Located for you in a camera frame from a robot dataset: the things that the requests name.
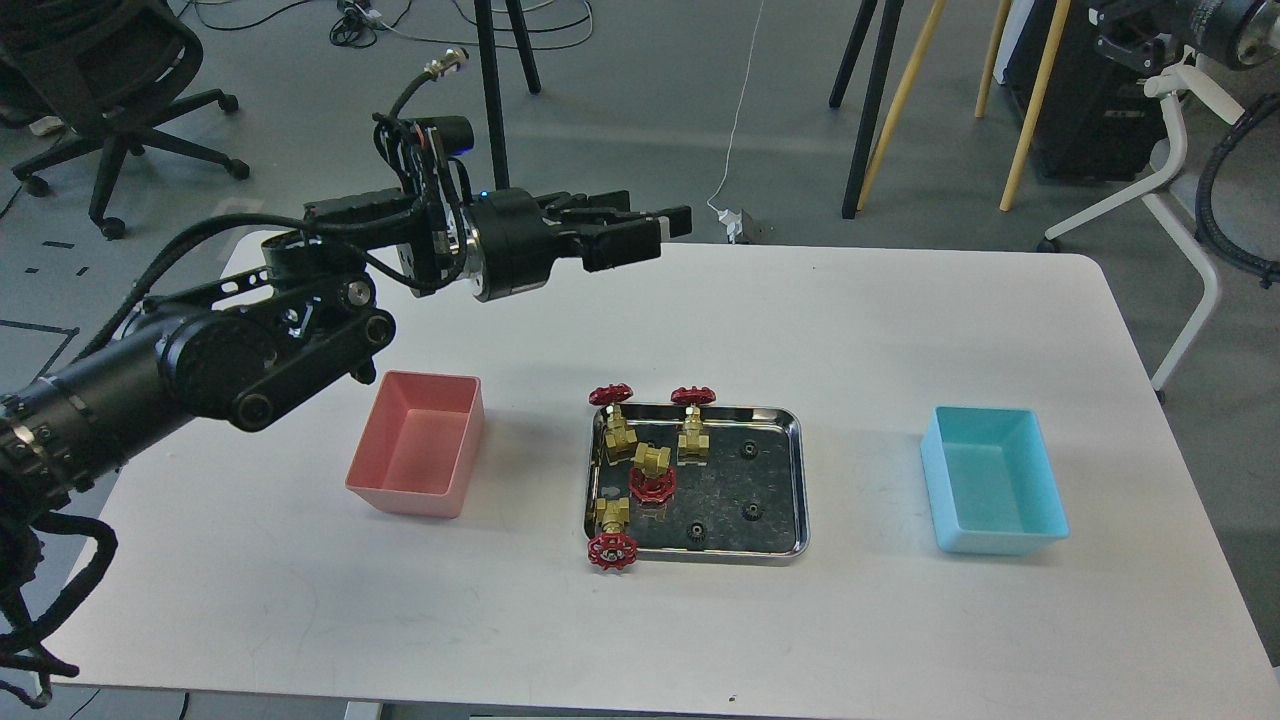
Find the robotic arm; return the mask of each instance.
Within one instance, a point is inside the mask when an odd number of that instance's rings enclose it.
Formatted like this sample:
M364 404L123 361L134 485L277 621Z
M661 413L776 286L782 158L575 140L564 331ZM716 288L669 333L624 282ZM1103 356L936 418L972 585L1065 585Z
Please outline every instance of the robotic arm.
M1098 51L1157 76L1189 45L1233 70L1280 50L1280 5L1271 0L1088 0Z
M632 211L626 191L472 196L457 159L472 145L470 123L398 117L417 87L465 58L451 50L389 114L374 115L375 145L399 187L308 204L302 220L219 217L188 228L76 361L0 395L0 610L12 626L0 635L0 667L35 671L42 693L31 697L3 682L0 688L40 707L51 694L50 674L78 673L41 643L101 580L115 536L99 520L59 514L72 492L90 489L193 418L256 432L343 375L374 382L372 357L394 338L396 322L378 307L370 266L417 296L470 279L476 299L489 301L541 287L559 258L604 270L658 258L663 241L691 231L687 206ZM175 295L146 295L198 242L264 223L292 228L262 243L264 266ZM390 246L399 270L371 254ZM234 304L260 290L269 291L265 300ZM33 620L20 591L41 560L36 532L87 536L97 548Z

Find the gray floor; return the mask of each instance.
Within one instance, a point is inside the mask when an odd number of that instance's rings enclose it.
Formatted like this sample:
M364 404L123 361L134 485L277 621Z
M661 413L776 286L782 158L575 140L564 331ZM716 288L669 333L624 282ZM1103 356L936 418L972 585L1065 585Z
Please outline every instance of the gray floor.
M376 5L394 15L402 1L376 0ZM283 4L234 3L204 13L210 22L234 24ZM539 54L545 85L540 96L524 91L515 53L502 51L513 183L535 192L626 187L637 206L689 204L695 208L690 240L723 242L722 228L703 201L723 170L756 4L598 0L594 5L598 24L590 41ZM925 5L908 5L905 38L919 27ZM558 0L531 15L530 24L558 24L579 14L573 1ZM765 242L1024 251L1044 228L1115 190L1043 184L1028 177L1015 210L997 210L1018 120L1000 95L993 96L987 119L972 118L989 9L987 3L956 3L943 18L868 210L854 222L840 219L865 67L855 73L842 110L829 110L826 99L852 14L842 3L765 3L732 165L717 199L718 205L746 209L768 225ZM335 18L333 3L319 1L255 29L221 33L198 27L187 14L206 50L191 90L223 87L239 96L243 110L225 118L207 109L168 128L244 159L253 168L248 181L237 183L216 167L155 150L129 159L111 202L111 214L128 223L129 236L115 242L102 240L84 217L93 159L45 172L52 196L18 197L0 220L0 388L20 388L46 365L56 369L69 360L143 264L187 224L229 210L297 215L308 200L393 184L371 147L369 115L385 111L403 83L444 46L383 37L367 50L332 47L326 32ZM474 37L474 29L442 1L420 0L402 28ZM572 40L580 29L552 38ZM905 63L908 45L904 40L892 78ZM1263 86L1277 85L1276 69L1257 72ZM471 118L481 142L467 163L477 184L489 181L477 68L424 88L411 111ZM1206 128L1202 142L1221 132L1202 113L1194 123ZM5 131L0 161L12 164L47 145L26 132ZM1244 165L1249 167L1233 165L1231 178L1224 170L1224 182L1263 195L1276 184L1274 163ZM12 181L8 186L0 181L0 192L12 187ZM1276 206L1274 193L1253 196L1240 222L1248 232L1274 233ZM193 254L161 290L215 277L234 240L228 236ZM1064 240L1069 250L1102 265L1138 352L1155 369L1198 300L1194 272L1140 205ZM1280 664L1277 299L1242 273L1224 268L1222 279L1221 310L1170 384L1166 414L1275 665ZM95 512L110 486L104 480L76 507ZM45 583L33 589L35 597L51 597L74 551L50 550ZM0 698L0 716L65 717L90 692L64 689L54 708L40 715ZM105 691L79 717L174 717L180 702L180 693ZM339 701L197 694L189 717L337 719L342 712ZM394 716L424 715L397 708Z

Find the light blue plastic bin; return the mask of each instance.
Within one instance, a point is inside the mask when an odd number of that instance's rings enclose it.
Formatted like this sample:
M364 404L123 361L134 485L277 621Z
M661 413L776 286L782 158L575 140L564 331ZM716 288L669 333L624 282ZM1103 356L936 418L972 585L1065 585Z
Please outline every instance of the light blue plastic bin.
M942 550L1028 555L1070 534L1030 410L934 407L920 457Z

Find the metal tray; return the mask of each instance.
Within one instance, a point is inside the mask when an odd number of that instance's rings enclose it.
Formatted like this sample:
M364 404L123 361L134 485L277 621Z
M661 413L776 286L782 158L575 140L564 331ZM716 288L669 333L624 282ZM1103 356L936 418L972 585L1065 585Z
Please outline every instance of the metal tray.
M671 447L676 464L676 438L685 419L678 405L622 404L636 438ZM712 562L790 562L809 544L809 510L804 495L800 423L777 407L707 405L703 424L710 436L705 465L676 466L676 495L660 507L632 498L627 534L644 560ZM748 442L756 454L744 452ZM596 497L614 500L630 493L631 461L611 465L604 452L604 410L591 424L584 530L595 536L590 510ZM748 512L754 505L758 518ZM689 536L700 523L704 539Z

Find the chair base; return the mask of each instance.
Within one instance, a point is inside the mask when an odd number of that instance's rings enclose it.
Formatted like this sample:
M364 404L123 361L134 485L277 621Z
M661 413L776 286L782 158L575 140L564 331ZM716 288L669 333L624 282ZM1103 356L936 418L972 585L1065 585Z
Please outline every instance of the chair base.
M37 177L37 172L82 155L88 155L96 150L101 150L102 156L99 159L97 164L97 177L93 181L93 193L90 199L88 217L106 238L116 240L124 237L124 222L119 218L108 218L106 205L111 200L111 193L115 191L115 182L120 177L120 168L124 165L125 151L134 155L142 155L145 147L156 147L178 155L186 155L187 158L216 163L236 179L244 179L248 177L250 169L244 163L236 160L224 152L219 152L210 147L205 147L204 145L197 145L156 129L156 126L164 124L174 118L179 118L212 102L218 102L219 109L227 114L239 110L239 101L234 95L227 95L221 90L200 92L170 104L150 120L148 127L122 131L105 137L82 137L58 145L56 147L51 147L29 160L14 165L13 176L23 183L28 192L41 196L47 193L49 183Z

